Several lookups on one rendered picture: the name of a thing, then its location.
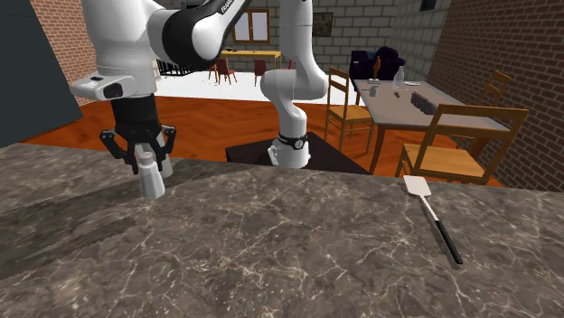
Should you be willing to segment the wooden framed window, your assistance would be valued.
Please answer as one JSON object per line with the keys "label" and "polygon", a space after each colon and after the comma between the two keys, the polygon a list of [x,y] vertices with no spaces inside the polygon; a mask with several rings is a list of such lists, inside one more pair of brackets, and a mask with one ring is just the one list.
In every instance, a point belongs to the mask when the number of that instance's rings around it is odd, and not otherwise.
{"label": "wooden framed window", "polygon": [[232,39],[235,43],[269,44],[270,10],[246,10],[233,27]]}

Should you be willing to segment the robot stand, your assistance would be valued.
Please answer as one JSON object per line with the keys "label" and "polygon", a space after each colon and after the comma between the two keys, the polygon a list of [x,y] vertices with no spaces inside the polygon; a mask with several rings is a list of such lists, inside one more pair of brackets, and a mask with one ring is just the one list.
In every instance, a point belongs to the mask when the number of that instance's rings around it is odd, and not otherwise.
{"label": "robot stand", "polygon": [[[315,133],[309,131],[307,137],[311,158],[305,166],[306,169],[338,173],[369,173]],[[271,140],[263,140],[245,145],[227,147],[225,149],[226,159],[229,163],[272,166],[268,156],[268,148],[271,145]]]}

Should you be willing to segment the grey dining table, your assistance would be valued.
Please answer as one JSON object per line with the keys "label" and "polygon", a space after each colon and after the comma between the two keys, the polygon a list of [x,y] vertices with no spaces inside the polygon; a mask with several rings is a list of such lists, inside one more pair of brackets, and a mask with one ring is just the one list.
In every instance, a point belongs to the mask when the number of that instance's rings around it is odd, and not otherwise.
{"label": "grey dining table", "polygon": [[368,108],[373,122],[378,128],[370,173],[374,173],[379,161],[387,130],[425,132],[428,129],[433,117],[425,115],[411,104],[410,97],[413,90],[416,90],[435,104],[462,105],[462,102],[459,100],[424,81],[421,81],[418,86],[402,85],[399,90],[399,98],[394,95],[395,90],[392,87],[391,81],[381,80],[377,84],[378,89],[375,97],[370,96],[372,84],[367,79],[355,79],[353,82],[360,93],[364,105]]}

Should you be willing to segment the white shaker with grey cap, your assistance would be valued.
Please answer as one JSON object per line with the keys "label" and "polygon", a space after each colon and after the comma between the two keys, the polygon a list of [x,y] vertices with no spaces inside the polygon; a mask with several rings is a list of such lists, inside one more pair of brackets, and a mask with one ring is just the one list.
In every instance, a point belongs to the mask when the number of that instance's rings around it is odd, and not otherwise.
{"label": "white shaker with grey cap", "polygon": [[151,152],[138,156],[141,191],[148,200],[155,200],[165,194],[165,184],[157,162]]}

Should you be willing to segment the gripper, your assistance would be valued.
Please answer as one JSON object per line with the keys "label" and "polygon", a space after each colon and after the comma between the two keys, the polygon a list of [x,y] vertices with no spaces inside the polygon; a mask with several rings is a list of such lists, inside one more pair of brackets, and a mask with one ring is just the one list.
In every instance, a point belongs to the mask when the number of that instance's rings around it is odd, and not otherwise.
{"label": "gripper", "polygon": [[130,165],[133,174],[138,174],[135,157],[135,145],[149,143],[157,162],[158,169],[165,169],[165,161],[173,151],[176,129],[174,126],[161,126],[155,104],[155,95],[142,98],[117,98],[111,101],[116,121],[115,131],[127,141],[127,150],[122,149],[115,141],[113,130],[103,130],[99,134],[100,141],[116,158]]}

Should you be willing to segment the wooden chair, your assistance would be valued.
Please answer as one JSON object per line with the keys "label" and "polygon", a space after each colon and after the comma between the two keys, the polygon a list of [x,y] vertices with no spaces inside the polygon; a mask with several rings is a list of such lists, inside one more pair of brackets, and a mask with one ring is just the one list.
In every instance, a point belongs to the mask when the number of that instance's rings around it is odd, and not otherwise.
{"label": "wooden chair", "polygon": [[480,98],[478,99],[478,105],[485,106],[486,96],[491,95],[493,99],[491,100],[491,103],[488,104],[488,107],[496,107],[501,100],[503,93],[509,86],[511,79],[512,78],[507,74],[499,70],[495,70],[490,76]]}
{"label": "wooden chair", "polygon": [[[401,173],[405,173],[445,179],[449,182],[485,185],[505,157],[528,114],[529,111],[524,108],[440,104],[422,143],[402,146],[395,175],[400,176]],[[471,117],[504,118],[511,119],[513,123],[509,130],[477,127],[470,124]],[[464,149],[433,146],[431,139],[436,135],[498,139],[503,144],[484,169]]]}
{"label": "wooden chair", "polygon": [[[368,153],[376,125],[367,108],[359,105],[350,105],[348,103],[350,87],[349,73],[330,67],[328,83],[324,139],[327,138],[329,125],[337,127],[340,130],[338,150],[342,151],[343,140],[346,134],[351,136],[353,132],[368,130],[368,142],[366,145],[366,153]],[[341,106],[331,104],[332,89],[338,89],[344,94],[344,103]]]}

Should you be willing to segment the yellow wooden table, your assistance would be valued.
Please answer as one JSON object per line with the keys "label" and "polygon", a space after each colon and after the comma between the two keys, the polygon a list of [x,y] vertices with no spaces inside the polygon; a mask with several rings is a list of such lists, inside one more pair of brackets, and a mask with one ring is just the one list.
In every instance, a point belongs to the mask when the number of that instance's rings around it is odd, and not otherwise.
{"label": "yellow wooden table", "polygon": [[[280,51],[245,51],[245,50],[238,50],[238,51],[222,51],[221,58],[227,59],[231,61],[232,59],[272,59],[272,68],[276,69],[282,66],[282,53]],[[253,69],[253,65],[250,61],[235,61],[234,62],[236,70],[251,70]]]}

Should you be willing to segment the dark wall picture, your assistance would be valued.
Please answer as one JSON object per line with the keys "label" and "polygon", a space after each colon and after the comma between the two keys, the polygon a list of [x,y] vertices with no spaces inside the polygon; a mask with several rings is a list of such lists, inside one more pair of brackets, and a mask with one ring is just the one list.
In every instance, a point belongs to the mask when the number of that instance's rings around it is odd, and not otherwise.
{"label": "dark wall picture", "polygon": [[314,37],[330,37],[332,29],[332,13],[313,13],[312,35]]}

